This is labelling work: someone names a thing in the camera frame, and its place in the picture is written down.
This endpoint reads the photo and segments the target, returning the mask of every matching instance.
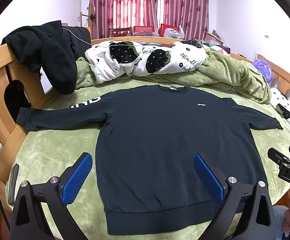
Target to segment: white cord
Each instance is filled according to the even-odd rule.
[[[82,39],[78,38],[74,33],[72,33],[69,29],[66,29],[63,27],[63,29],[65,30],[68,30],[72,35],[74,35],[77,39],[79,39],[80,41],[88,44],[88,45],[92,45],[92,46],[98,46],[98,47],[101,47],[101,48],[109,48],[109,47],[112,47],[112,46],[122,46],[122,45],[125,45],[125,46],[130,46],[130,45],[127,45],[127,44],[119,44],[119,45],[112,45],[112,46],[107,46],[107,47],[104,47],[104,46],[99,46],[98,44],[91,44],[91,43],[88,43],[86,41],[83,41]],[[138,46],[138,47],[143,47],[143,45],[133,45],[134,47]]]

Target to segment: wooden bed frame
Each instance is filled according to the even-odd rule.
[[[150,41],[165,44],[173,44],[175,41],[180,41],[162,37],[130,36],[92,40],[91,43],[97,44],[106,40]],[[231,57],[251,62],[237,54],[231,53]],[[277,65],[270,64],[275,72],[275,76],[282,81],[284,90],[290,89],[290,74]],[[34,108],[42,108],[45,103],[57,94],[54,89],[45,94],[40,83],[39,73],[31,73],[26,66],[20,65],[8,45],[4,44],[0,46],[0,142],[2,144],[0,149],[0,198],[4,208],[7,210],[10,208],[6,202],[5,185],[16,155],[27,136],[27,131],[15,124],[5,104],[5,89],[13,80],[22,82],[25,94]]]

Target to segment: metal screw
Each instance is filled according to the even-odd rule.
[[[264,181],[259,181],[258,184],[260,185],[260,187],[265,187],[265,182]]]
[[[58,181],[58,178],[52,177],[49,181],[50,181],[50,183],[55,184]]]
[[[20,185],[22,187],[26,187],[28,185],[28,181],[27,180],[24,180]]]
[[[234,178],[234,177],[229,177],[229,178],[228,178],[228,181],[229,181],[230,183],[236,183],[236,182],[237,182],[237,179]]]

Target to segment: purple fluffy object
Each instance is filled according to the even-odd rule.
[[[270,65],[262,59],[257,59],[252,65],[263,74],[269,86],[272,84],[273,72]]]

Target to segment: pink curtain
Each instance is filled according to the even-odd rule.
[[[203,39],[208,30],[208,0],[157,0],[157,20],[181,26],[185,39]]]
[[[157,32],[156,0],[90,0],[96,13],[93,38],[109,37],[109,29],[153,26]]]

